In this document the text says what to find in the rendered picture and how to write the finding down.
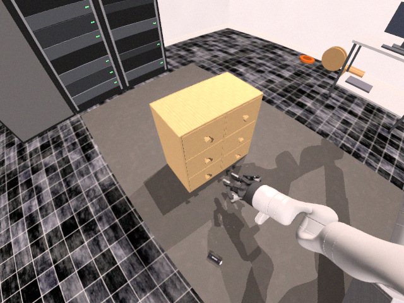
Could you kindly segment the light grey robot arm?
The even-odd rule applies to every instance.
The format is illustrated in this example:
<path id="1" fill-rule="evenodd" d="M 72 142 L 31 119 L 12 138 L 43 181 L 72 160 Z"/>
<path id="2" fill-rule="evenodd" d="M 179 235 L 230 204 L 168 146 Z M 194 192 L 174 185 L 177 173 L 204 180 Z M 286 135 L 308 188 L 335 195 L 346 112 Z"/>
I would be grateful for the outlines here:
<path id="1" fill-rule="evenodd" d="M 259 225 L 269 217 L 290 225 L 305 213 L 295 233 L 302 247 L 325 255 L 356 279 L 383 284 L 404 297 L 404 194 L 389 242 L 338 222 L 327 206 L 297 201 L 267 185 L 255 192 L 252 205 Z"/>

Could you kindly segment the light wooden chest of drawers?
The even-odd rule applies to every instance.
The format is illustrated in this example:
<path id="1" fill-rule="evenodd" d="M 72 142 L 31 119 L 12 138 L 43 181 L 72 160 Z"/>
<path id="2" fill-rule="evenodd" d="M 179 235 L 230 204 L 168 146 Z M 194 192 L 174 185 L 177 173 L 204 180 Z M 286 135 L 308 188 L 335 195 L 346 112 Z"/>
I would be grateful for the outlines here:
<path id="1" fill-rule="evenodd" d="M 189 178 L 193 175 L 188 177 L 186 161 L 211 147 L 215 143 L 223 140 L 222 157 L 219 158 L 222 159 L 220 172 L 223 171 L 222 162 L 224 157 L 223 151 L 225 138 L 232 134 L 230 133 L 225 136 L 227 114 L 258 97 L 261 97 L 259 103 L 260 108 L 263 92 L 226 72 L 150 104 L 166 161 L 189 192 L 191 192 Z M 254 128 L 258 118 L 258 113 L 253 120 L 255 121 Z M 181 138 L 223 115 L 225 115 L 223 138 L 185 160 Z M 249 146 L 251 144 L 251 139 L 249 139 Z"/>

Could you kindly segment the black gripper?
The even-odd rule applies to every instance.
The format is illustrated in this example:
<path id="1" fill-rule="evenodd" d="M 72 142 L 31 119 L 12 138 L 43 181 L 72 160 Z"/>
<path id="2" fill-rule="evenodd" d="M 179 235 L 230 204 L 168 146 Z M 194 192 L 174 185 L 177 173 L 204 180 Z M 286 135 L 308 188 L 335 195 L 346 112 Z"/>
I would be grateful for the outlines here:
<path id="1" fill-rule="evenodd" d="M 223 184 L 226 186 L 226 191 L 228 196 L 230 197 L 230 201 L 232 204 L 235 203 L 236 200 L 243 200 L 247 204 L 253 207 L 253 196 L 255 192 L 265 184 L 261 183 L 261 176 L 260 174 L 248 174 L 244 173 L 244 175 L 237 175 L 231 173 L 231 178 L 236 180 L 237 182 L 240 181 L 239 184 L 233 184 L 230 181 L 223 179 Z M 250 178 L 249 178 L 250 177 Z M 228 187 L 227 187 L 228 186 Z M 234 195 L 231 191 L 237 194 Z M 246 195 L 245 195 L 246 194 Z"/>

